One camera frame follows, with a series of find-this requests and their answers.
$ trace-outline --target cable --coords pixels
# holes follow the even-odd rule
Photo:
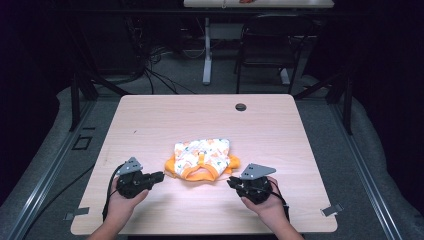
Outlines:
[[[105,206],[103,207],[103,221],[105,221],[106,216],[107,216],[107,212],[108,212],[108,208],[109,208],[109,200],[110,200],[110,196],[112,196],[112,194],[114,194],[116,191],[114,191],[113,193],[110,193],[110,190],[112,189],[112,182],[113,182],[113,178],[115,177],[116,173],[119,171],[119,169],[124,166],[124,164],[119,165],[115,171],[113,171],[112,176],[110,177],[109,180],[109,186],[107,187],[107,193],[106,193],[106,203]]]
[[[70,186],[72,186],[75,182],[77,182],[80,178],[82,178],[86,173],[88,173],[91,169],[94,168],[93,164],[91,167],[89,167],[87,170],[85,170],[83,173],[81,173],[81,175],[79,175],[77,178],[75,178],[71,183],[69,183],[68,185],[66,185],[66,187],[64,187],[58,194],[56,194],[56,196],[54,196],[47,204],[46,206],[44,206],[44,208],[37,214],[37,216],[34,218],[34,220],[31,222],[31,225],[29,225],[29,227],[27,228],[27,230],[25,231],[25,235],[23,236],[22,239],[25,239],[29,233],[29,231],[31,230],[31,228],[34,226],[34,224],[37,222],[37,220],[41,217],[41,215],[47,210],[47,208],[63,193],[65,192]]]

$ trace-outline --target human hand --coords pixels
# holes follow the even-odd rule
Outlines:
[[[116,191],[117,183],[118,178],[116,177],[112,181],[110,192],[112,195],[109,199],[109,207],[105,223],[112,223],[117,229],[119,229],[119,231],[121,231],[134,212],[134,208],[147,197],[149,191],[147,189],[143,190],[134,198],[127,199]]]
[[[280,194],[277,180],[269,176],[267,178],[268,181],[271,181],[272,191],[276,194]],[[257,205],[255,205],[246,197],[242,197],[241,201],[248,209],[258,214],[258,216],[267,226],[272,222],[279,220],[280,218],[288,222],[284,213],[284,207],[281,199],[273,194],[271,194],[265,202]]]

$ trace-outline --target dark wall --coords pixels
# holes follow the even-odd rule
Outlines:
[[[343,68],[355,43],[370,41],[351,76],[353,95],[381,139],[388,173],[424,215],[424,9],[419,0],[399,3],[369,7],[365,22],[329,22],[304,73],[324,80]]]
[[[36,2],[2,1],[0,11],[3,203],[54,123],[56,94],[69,86],[71,69]]]

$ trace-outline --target desk leg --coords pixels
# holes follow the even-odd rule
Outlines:
[[[211,57],[211,39],[209,33],[209,18],[205,19],[205,67],[203,69],[203,84],[209,85],[211,83],[211,70],[212,70],[212,57]]]

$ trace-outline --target desk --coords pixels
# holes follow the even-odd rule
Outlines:
[[[236,110],[238,103],[245,111]],[[332,232],[334,216],[295,102],[290,95],[156,95],[124,96],[100,151],[71,231],[92,233],[102,223],[109,179],[130,157],[143,172],[164,170],[179,141],[227,138],[238,156],[240,173],[249,163],[276,168],[271,174],[290,205],[293,226],[303,233]],[[248,210],[223,175],[215,182],[187,182],[165,176],[139,204],[121,231],[135,235],[269,233]]]
[[[239,0],[184,0],[184,7],[191,8],[332,8],[333,0],[256,0],[252,3],[240,3]],[[212,56],[210,52],[210,24],[205,20],[205,66],[203,84],[211,82]]]

